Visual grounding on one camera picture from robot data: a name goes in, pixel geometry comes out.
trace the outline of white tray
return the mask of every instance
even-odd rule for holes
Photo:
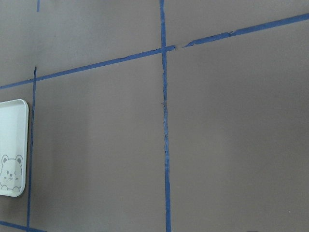
[[[24,100],[0,102],[0,195],[17,197],[25,189],[28,116]]]

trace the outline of gray wall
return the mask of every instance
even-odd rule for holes
[[[0,0],[0,86],[161,47],[159,0],[36,5]],[[307,12],[306,0],[165,1],[174,232],[308,231],[309,21],[182,48]],[[30,226],[165,231],[162,55],[36,85]],[[18,98],[32,107],[31,83],[0,89]],[[26,226],[27,204],[28,185],[0,196],[0,221]]]

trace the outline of blue tape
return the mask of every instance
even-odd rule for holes
[[[28,188],[28,205],[27,205],[27,228],[30,228],[30,206],[31,206],[31,181],[32,181],[32,154],[33,154],[33,128],[35,112],[35,93],[36,93],[37,67],[33,74],[33,93],[32,93],[32,114],[31,114],[31,132],[30,132],[30,153],[29,153],[29,188]]]
[[[22,230],[22,231],[46,232],[46,231],[42,231],[42,230],[38,230],[38,229],[34,229],[34,228],[27,228],[26,226],[21,226],[21,225],[13,224],[13,223],[9,223],[9,222],[6,222],[6,221],[0,221],[0,225],[11,227],[11,228],[16,228],[16,229],[19,229],[19,230]]]
[[[37,1],[37,12],[40,11],[40,0]]]
[[[175,46],[169,46],[169,50],[175,50],[175,49],[176,49]],[[37,81],[41,81],[41,80],[45,80],[45,79],[49,79],[49,78],[54,78],[54,77],[57,77],[57,76],[63,76],[63,75],[71,74],[71,73],[77,73],[77,72],[81,72],[81,71],[85,71],[85,70],[89,70],[89,69],[94,69],[94,68],[98,68],[98,67],[103,67],[103,66],[107,66],[107,65],[111,65],[111,64],[116,64],[116,63],[132,60],[132,59],[147,57],[147,56],[151,56],[151,55],[155,55],[155,54],[159,54],[159,53],[161,53],[161,48],[158,48],[156,50],[147,51],[147,52],[137,53],[137,54],[134,54],[134,55],[131,55],[131,56],[128,56],[128,57],[124,57],[124,58],[111,59],[111,60],[96,63],[96,64],[90,64],[90,65],[82,66],[82,67],[75,68],[75,69],[70,69],[70,70],[57,72],[57,73],[50,74],[50,75],[41,76],[41,77],[37,78]]]
[[[190,43],[188,43],[185,47],[190,47],[190,46],[201,44],[201,43],[202,44],[209,43],[209,42],[213,42],[216,40],[222,40],[228,37],[252,33],[255,31],[259,31],[259,30],[275,28],[275,27],[279,27],[279,26],[283,26],[283,25],[291,24],[291,23],[296,23],[296,22],[300,22],[300,21],[304,21],[308,19],[309,19],[309,14],[302,14],[302,15],[291,17],[291,18],[285,18],[285,19],[281,19],[281,20],[277,20],[277,21],[273,21],[269,23],[264,23],[264,24],[260,24],[260,25],[256,25],[256,26],[252,26],[248,28],[238,29],[232,32],[225,32],[222,34],[213,35],[213,36],[205,37],[205,38],[198,39],[198,40],[193,40]]]
[[[167,80],[167,56],[166,56],[166,28],[164,14],[164,0],[160,0],[160,15],[161,15],[161,43],[162,43],[162,66],[163,66],[163,126],[164,126],[164,150],[165,150],[165,221],[166,232],[171,232],[170,219],[170,181],[169,181],[169,129],[168,129],[168,80]]]
[[[0,86],[0,90],[5,89],[5,88],[12,88],[12,87],[15,87],[15,86],[22,86],[22,85],[25,85],[25,84],[30,84],[30,83],[32,83],[32,81],[33,81],[33,79],[29,79],[29,80],[26,80],[26,81],[20,81],[20,82],[16,82],[16,83],[13,83],[13,84]]]
[[[168,46],[168,47],[166,47],[166,50],[169,51],[169,52],[176,50],[176,46],[174,46],[174,45]],[[125,58],[111,59],[111,60],[96,63],[96,64],[86,65],[86,66],[82,66],[82,67],[75,68],[75,69],[70,69],[70,70],[66,70],[66,71],[62,71],[62,72],[57,72],[57,73],[37,77],[36,81],[38,82],[38,81],[42,81],[42,80],[45,80],[45,79],[50,79],[50,78],[54,78],[54,77],[58,77],[58,76],[67,75],[67,74],[70,74],[70,73],[77,73],[77,72],[80,72],[80,71],[85,71],[85,70],[89,70],[89,69],[94,69],[94,68],[98,68],[98,67],[112,65],[112,64],[132,60],[132,59],[147,57],[147,56],[151,56],[151,55],[155,55],[155,54],[159,54],[159,53],[161,53],[161,48],[158,48],[156,50],[141,52],[141,53],[138,53],[138,54],[134,54],[134,55],[125,57]],[[0,86],[0,90],[6,89],[6,88],[12,88],[12,87],[16,87],[16,86],[22,86],[22,85],[25,85],[25,84],[30,84],[32,82],[33,82],[33,79],[29,79],[29,80],[26,80],[26,81],[20,81],[20,82],[16,82],[16,83],[13,83],[13,84]]]

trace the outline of bear face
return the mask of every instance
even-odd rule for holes
[[[0,184],[3,190],[19,191],[21,188],[23,158],[21,155],[9,159],[4,155],[1,159]]]

